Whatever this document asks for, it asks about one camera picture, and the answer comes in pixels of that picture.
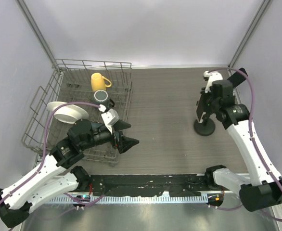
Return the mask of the pink case phone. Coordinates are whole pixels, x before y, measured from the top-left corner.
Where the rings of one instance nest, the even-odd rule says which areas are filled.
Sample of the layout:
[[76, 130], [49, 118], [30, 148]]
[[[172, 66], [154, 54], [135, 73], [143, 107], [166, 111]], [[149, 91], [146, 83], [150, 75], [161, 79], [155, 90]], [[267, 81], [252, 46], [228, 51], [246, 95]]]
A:
[[203, 123], [209, 118], [209, 106], [208, 106], [208, 93], [202, 93], [200, 99], [197, 101], [196, 116], [198, 123]]

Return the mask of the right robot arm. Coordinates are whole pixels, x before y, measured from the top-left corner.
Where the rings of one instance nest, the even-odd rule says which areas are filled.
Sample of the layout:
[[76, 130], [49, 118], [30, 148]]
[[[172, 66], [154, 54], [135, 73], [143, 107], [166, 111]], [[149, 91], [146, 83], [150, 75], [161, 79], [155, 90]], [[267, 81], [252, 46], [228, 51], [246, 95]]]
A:
[[270, 161], [255, 131], [252, 113], [243, 104], [236, 104], [229, 80], [208, 82], [202, 91], [206, 112], [215, 114], [233, 138], [247, 167], [249, 178], [218, 165], [206, 169], [205, 186], [219, 186], [237, 194], [250, 212], [282, 203], [282, 175]]

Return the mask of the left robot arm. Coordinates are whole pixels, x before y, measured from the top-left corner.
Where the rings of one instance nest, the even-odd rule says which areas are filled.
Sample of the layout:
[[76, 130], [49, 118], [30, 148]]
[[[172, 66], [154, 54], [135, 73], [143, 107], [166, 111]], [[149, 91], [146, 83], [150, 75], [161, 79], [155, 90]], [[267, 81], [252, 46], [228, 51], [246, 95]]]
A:
[[67, 137], [45, 155], [39, 166], [10, 187], [0, 188], [2, 222], [7, 228], [14, 228], [53, 197], [75, 190], [86, 191], [90, 176], [83, 167], [76, 166], [84, 158], [84, 151], [105, 143], [110, 143], [121, 154], [128, 151], [139, 144], [139, 140], [123, 134], [122, 131], [130, 127], [122, 120], [116, 122], [112, 130], [85, 119], [75, 122]]

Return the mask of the black case phone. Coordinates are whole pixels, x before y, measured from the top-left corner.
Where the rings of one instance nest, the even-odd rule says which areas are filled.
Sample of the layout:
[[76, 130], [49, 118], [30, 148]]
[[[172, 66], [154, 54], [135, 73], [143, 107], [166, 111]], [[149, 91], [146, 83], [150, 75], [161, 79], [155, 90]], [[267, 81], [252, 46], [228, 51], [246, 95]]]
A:
[[241, 83], [243, 83], [244, 81], [246, 81], [246, 78], [238, 73], [235, 72], [234, 74], [232, 74], [228, 79], [227, 79], [233, 86], [233, 89], [235, 89], [236, 87], [238, 87]]

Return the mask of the black clamp phone stand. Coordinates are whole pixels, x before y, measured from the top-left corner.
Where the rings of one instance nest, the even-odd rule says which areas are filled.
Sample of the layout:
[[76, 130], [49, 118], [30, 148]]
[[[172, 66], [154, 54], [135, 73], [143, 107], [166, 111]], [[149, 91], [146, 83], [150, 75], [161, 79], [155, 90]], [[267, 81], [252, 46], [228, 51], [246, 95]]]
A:
[[200, 136], [210, 136], [214, 133], [216, 125], [207, 113], [202, 114], [202, 122], [199, 123], [198, 119], [193, 124], [194, 131]]

